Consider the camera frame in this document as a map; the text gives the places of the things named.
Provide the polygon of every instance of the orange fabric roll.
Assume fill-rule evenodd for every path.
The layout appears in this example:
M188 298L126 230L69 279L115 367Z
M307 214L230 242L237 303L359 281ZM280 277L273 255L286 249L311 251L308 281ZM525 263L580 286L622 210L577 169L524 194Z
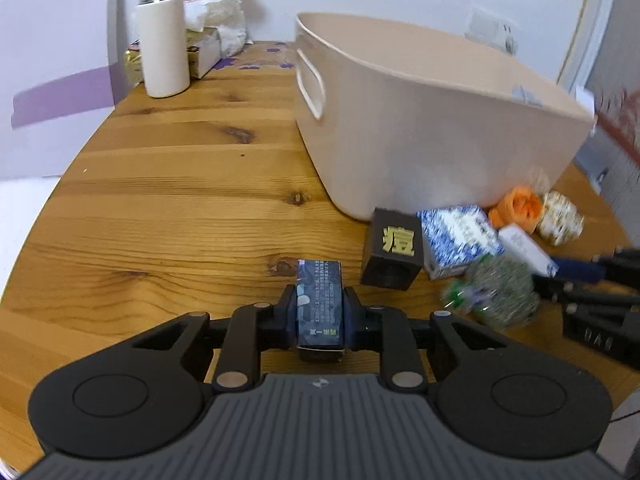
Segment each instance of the orange fabric roll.
M542 200L530 187L518 186L489 211L489 220L496 229L518 224L527 233L532 234L544 210Z

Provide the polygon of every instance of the white power socket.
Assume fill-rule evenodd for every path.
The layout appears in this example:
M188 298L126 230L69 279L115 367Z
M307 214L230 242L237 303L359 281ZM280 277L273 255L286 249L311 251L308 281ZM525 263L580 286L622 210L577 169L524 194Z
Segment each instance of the white power socket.
M466 28L465 38L503 51L515 56L518 43L513 37L515 26L503 18L499 18L486 10L473 8Z

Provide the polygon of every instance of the blue and white patterned box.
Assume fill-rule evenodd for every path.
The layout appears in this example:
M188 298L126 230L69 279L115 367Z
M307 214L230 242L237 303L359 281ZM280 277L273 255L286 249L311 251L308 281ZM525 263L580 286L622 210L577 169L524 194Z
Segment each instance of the blue and white patterned box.
M504 247L489 219L477 205L419 211L424 239L424 269L432 280L465 272L484 254L502 254Z

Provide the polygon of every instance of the black cable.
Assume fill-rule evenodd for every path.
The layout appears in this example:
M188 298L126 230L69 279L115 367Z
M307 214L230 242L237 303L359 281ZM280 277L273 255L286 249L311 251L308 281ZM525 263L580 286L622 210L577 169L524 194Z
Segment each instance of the black cable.
M618 416L618 417L616 417L616 418L612 418L612 419L609 421L609 424L611 424L612 422L617 422L617 421L619 421L619 420L622 420L623 418L629 418L630 416L637 415L638 413L640 413L640 410L635 410L634 412L627 413L626 415Z

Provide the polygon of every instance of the plastic bin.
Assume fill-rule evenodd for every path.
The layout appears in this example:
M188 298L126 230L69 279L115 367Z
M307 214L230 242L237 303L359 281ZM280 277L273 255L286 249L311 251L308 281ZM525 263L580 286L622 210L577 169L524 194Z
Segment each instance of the plastic bin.
M296 32L296 120L329 197L357 219L549 190L593 126L555 83L459 36L319 13Z

